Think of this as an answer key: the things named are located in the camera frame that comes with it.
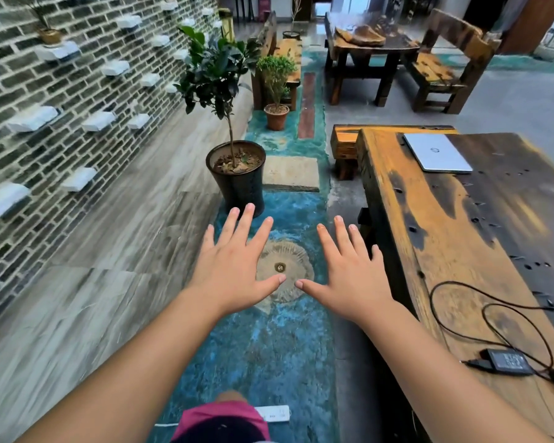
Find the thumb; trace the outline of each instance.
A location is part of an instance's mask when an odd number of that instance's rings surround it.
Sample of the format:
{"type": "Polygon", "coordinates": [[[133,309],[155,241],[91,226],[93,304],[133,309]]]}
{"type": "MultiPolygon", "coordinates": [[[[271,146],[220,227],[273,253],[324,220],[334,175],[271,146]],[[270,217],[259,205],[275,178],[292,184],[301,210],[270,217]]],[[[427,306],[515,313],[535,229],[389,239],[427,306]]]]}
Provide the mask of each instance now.
{"type": "Polygon", "coordinates": [[[268,297],[277,290],[280,284],[285,281],[285,278],[285,274],[277,273],[268,277],[264,281],[257,281],[255,283],[255,290],[258,292],[259,296],[262,296],[263,298],[268,297]]]}
{"type": "Polygon", "coordinates": [[[295,282],[295,287],[316,298],[322,304],[324,304],[326,296],[328,295],[328,288],[326,286],[310,280],[297,280],[295,282]]]}

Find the forearm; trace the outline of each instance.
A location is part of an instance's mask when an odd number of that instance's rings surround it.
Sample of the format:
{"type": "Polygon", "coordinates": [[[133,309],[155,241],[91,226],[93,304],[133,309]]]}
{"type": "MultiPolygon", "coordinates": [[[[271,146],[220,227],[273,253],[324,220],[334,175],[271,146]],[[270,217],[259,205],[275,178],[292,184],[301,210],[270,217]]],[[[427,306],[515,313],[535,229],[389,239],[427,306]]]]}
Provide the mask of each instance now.
{"type": "Polygon", "coordinates": [[[434,442],[550,441],[436,342],[404,306],[392,300],[381,306],[366,315],[370,320],[363,330],[434,442]]]}
{"type": "Polygon", "coordinates": [[[142,443],[217,315],[179,295],[18,440],[142,443]]]}

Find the right hand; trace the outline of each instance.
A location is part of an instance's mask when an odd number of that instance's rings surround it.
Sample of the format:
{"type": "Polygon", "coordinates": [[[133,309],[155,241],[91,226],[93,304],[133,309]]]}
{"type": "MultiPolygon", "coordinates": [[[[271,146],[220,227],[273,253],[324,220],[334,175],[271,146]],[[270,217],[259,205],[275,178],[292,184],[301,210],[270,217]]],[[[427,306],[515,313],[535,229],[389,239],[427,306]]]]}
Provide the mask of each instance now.
{"type": "Polygon", "coordinates": [[[334,226],[338,248],[326,227],[322,224],[317,227],[328,266],[328,285],[306,279],[297,280],[295,285],[328,309],[362,326],[378,308],[394,301],[382,253],[374,245],[370,260],[356,225],[349,226],[351,239],[342,217],[334,218],[334,226]]]}

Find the finger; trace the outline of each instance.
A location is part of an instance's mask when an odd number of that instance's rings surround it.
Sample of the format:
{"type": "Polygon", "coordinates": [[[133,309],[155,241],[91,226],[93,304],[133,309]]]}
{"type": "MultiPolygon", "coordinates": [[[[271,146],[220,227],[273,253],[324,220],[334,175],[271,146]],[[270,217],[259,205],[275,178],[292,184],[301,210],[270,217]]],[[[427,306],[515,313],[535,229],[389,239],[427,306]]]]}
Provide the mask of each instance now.
{"type": "Polygon", "coordinates": [[[339,252],[341,252],[341,255],[356,254],[351,240],[349,239],[347,229],[345,228],[345,222],[340,216],[334,217],[334,231],[337,235],[337,244],[339,245],[339,252]]]}
{"type": "Polygon", "coordinates": [[[203,235],[203,242],[201,243],[201,251],[200,253],[203,253],[207,250],[213,249],[214,243],[213,243],[213,225],[209,224],[207,226],[207,230],[205,231],[205,234],[203,235]]]}
{"type": "Polygon", "coordinates": [[[260,225],[259,229],[256,232],[256,235],[254,235],[251,239],[251,242],[248,243],[247,247],[252,248],[252,250],[255,252],[255,256],[260,256],[260,253],[263,251],[263,248],[267,243],[267,239],[269,239],[271,227],[273,227],[273,218],[269,216],[260,225]]]}
{"type": "Polygon", "coordinates": [[[226,222],[224,222],[224,227],[222,228],[220,237],[217,240],[217,245],[219,245],[220,247],[228,244],[228,242],[230,241],[230,238],[232,238],[232,234],[234,234],[234,227],[236,227],[236,221],[238,219],[239,212],[240,210],[236,207],[230,210],[230,213],[226,218],[226,222]]]}
{"type": "Polygon", "coordinates": [[[332,265],[334,260],[340,257],[341,253],[324,225],[318,224],[316,229],[324,250],[324,258],[329,265],[332,265]]]}
{"type": "Polygon", "coordinates": [[[376,264],[382,264],[384,261],[384,256],[382,255],[382,251],[380,250],[380,247],[375,244],[371,246],[371,262],[376,264]]]}
{"type": "Polygon", "coordinates": [[[295,287],[316,298],[320,303],[322,303],[322,305],[325,305],[325,303],[328,302],[328,286],[302,279],[295,282],[295,287]]]}
{"type": "Polygon", "coordinates": [[[367,253],[365,241],[363,241],[363,237],[361,236],[361,233],[359,233],[359,229],[355,224],[349,225],[349,234],[351,235],[351,242],[353,243],[355,252],[357,252],[361,258],[369,259],[369,253],[367,253]]]}
{"type": "Polygon", "coordinates": [[[232,237],[232,240],[237,240],[242,244],[246,244],[246,240],[248,239],[248,233],[251,230],[252,215],[254,213],[255,213],[255,205],[246,204],[246,207],[244,208],[242,217],[238,222],[238,227],[234,232],[234,236],[232,237]]]}
{"type": "Polygon", "coordinates": [[[255,282],[255,291],[261,299],[268,297],[277,290],[277,288],[280,286],[281,283],[285,281],[286,278],[287,277],[284,273],[276,273],[275,275],[268,277],[264,281],[255,282]]]}

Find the plant stem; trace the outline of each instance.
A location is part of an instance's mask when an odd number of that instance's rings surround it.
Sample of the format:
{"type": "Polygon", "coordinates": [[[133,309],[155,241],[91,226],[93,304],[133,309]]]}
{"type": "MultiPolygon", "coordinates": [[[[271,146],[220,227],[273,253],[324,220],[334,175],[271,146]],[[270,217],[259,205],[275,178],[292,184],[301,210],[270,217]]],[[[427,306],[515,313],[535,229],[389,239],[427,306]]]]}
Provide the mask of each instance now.
{"type": "Polygon", "coordinates": [[[232,168],[236,168],[236,157],[234,156],[234,133],[232,132],[232,121],[230,120],[230,112],[227,112],[228,127],[230,128],[230,151],[232,152],[232,168]]]}

